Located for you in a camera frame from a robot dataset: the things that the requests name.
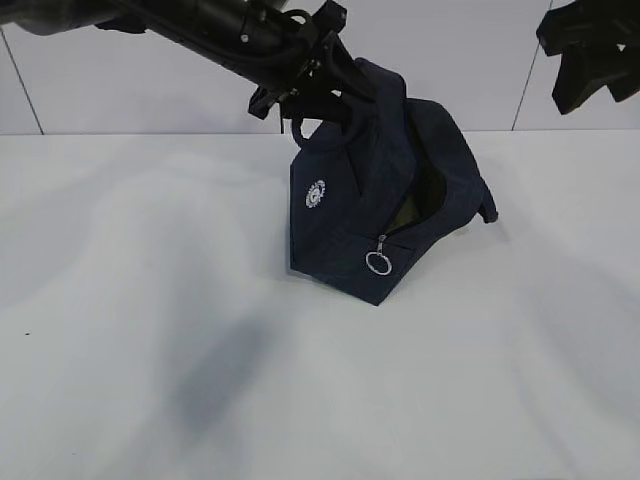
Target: navy canvas bag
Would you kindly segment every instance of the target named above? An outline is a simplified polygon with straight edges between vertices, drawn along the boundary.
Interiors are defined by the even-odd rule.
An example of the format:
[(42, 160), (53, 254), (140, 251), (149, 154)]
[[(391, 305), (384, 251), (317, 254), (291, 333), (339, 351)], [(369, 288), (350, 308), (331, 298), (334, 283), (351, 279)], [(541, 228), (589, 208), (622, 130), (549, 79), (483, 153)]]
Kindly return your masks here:
[(439, 104), (358, 59), (374, 105), (351, 102), (345, 131), (323, 122), (291, 166), (291, 268), (379, 305), (435, 242), (480, 214), (498, 219), (475, 158)]

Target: white wall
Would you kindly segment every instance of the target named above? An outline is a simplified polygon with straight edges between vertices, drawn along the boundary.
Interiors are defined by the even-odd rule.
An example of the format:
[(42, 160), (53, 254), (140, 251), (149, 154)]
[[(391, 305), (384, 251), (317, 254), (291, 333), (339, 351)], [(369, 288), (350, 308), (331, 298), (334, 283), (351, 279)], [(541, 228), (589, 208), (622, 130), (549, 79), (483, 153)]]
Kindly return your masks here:
[[(321, 3), (291, 0), (288, 8), (314, 11)], [(640, 96), (617, 105), (600, 92), (561, 116), (551, 98), (559, 58), (541, 51), (523, 99), (549, 0), (343, 4), (343, 38), (353, 55), (401, 72), (411, 95), (443, 103), (464, 130), (510, 130), (514, 122), (517, 129), (640, 127)], [(86, 28), (41, 38), (5, 30), (45, 133), (279, 131), (275, 114), (261, 122), (246, 113), (252, 84), (153, 33)], [(0, 133), (37, 133), (4, 56)]]
[(0, 38), (0, 135), (40, 133), (27, 96)]

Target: bag opening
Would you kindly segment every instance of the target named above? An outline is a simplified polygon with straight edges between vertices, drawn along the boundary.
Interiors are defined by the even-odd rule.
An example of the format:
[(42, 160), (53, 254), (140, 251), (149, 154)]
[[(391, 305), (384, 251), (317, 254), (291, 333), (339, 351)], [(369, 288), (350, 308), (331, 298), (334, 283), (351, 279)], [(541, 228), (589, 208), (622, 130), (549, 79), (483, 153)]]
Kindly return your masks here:
[(387, 228), (386, 234), (394, 233), (397, 230), (411, 227), (429, 219), (442, 208), (447, 195), (445, 178), (429, 159), (418, 129), (411, 117), (407, 118), (407, 126), (413, 150), (418, 160), (416, 177), (406, 200), (401, 204), (398, 213)]

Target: circular logo patch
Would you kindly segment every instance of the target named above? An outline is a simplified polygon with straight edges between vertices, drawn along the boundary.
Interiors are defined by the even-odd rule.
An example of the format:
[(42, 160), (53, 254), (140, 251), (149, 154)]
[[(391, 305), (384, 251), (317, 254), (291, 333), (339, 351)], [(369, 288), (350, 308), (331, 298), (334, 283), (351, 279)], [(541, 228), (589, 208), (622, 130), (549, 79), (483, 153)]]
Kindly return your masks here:
[(311, 185), (309, 192), (307, 193), (307, 208), (315, 208), (320, 205), (320, 202), (324, 197), (325, 189), (326, 184), (324, 183), (324, 180), (318, 180), (316, 183)]

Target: bag strap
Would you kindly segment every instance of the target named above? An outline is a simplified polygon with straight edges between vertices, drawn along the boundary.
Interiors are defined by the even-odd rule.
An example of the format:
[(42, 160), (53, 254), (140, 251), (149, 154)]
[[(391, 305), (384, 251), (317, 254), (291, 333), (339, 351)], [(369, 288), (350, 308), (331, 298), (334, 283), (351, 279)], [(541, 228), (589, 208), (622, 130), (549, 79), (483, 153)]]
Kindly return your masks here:
[[(301, 149), (312, 153), (327, 153), (349, 145), (365, 130), (377, 112), (375, 103), (344, 92), (342, 97), (330, 93), (319, 95), (313, 100), (290, 100), (285, 109), (285, 116), (291, 118), (293, 139)], [(305, 138), (302, 134), (302, 123), (306, 118), (322, 119), (323, 125), (340, 125), (340, 134), (314, 134), (311, 138)]]
[(496, 202), (493, 200), (493, 195), (484, 180), (482, 180), (484, 188), (484, 197), (478, 213), (482, 216), (484, 223), (494, 223), (498, 221), (498, 209), (496, 208)]

